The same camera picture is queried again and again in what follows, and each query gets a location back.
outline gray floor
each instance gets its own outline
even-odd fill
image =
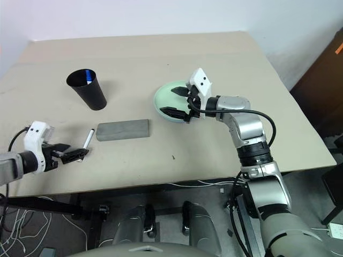
[[[301,216],[312,228],[323,228],[320,219],[332,210],[333,203],[321,181],[321,175],[325,169],[293,172],[285,176],[285,182],[293,199],[293,212]],[[101,199],[102,203],[111,205],[111,213],[102,227],[102,239],[113,237],[116,225],[122,215],[129,209],[151,203],[156,209],[180,207],[185,200],[197,202],[204,206],[213,218],[213,222],[220,238],[223,256],[243,256],[236,239],[229,237],[227,230],[231,229],[228,213],[223,209],[227,201],[230,186],[211,186],[192,189],[178,189],[167,192],[136,194],[115,198]],[[58,200],[68,200],[68,196],[59,196]],[[7,225],[11,228],[11,222],[15,214],[7,218]],[[156,221],[160,223],[161,241],[188,244],[188,238],[181,234],[181,214],[158,216]],[[343,213],[334,220],[343,224]],[[29,224],[22,230],[22,235],[34,235],[44,224],[45,218],[41,213],[35,213]],[[76,222],[86,231],[89,222]],[[257,237],[259,237],[258,221],[253,221]],[[326,231],[316,231],[326,245],[333,251],[343,254],[343,244],[339,239],[332,239]],[[39,243],[41,235],[37,238],[23,239],[26,246],[26,254],[33,250]],[[56,256],[66,256],[85,249],[85,237],[75,227],[70,225],[61,215],[54,214],[50,229],[42,242],[41,247],[31,256],[39,256],[42,247],[56,249]],[[24,256],[23,247],[16,243],[9,251],[9,256]]]

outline brown cabinet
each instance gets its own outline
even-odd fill
[[[322,138],[343,133],[343,28],[290,93]]]

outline light green plate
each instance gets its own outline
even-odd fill
[[[189,112],[187,98],[174,94],[171,90],[174,87],[186,87],[186,81],[174,81],[165,84],[164,86],[160,87],[157,90],[155,97],[154,97],[154,105],[156,111],[161,115],[163,118],[171,121],[171,122],[185,122],[181,119],[172,118],[166,114],[164,114],[160,108],[162,107],[174,107],[177,110]]]

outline gray block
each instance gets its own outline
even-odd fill
[[[148,138],[149,120],[129,120],[127,122],[100,123],[96,130],[99,141],[111,141],[130,138]]]

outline blue marker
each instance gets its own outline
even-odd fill
[[[91,76],[90,70],[86,70],[86,79],[87,79],[87,85],[92,83],[92,76]]]

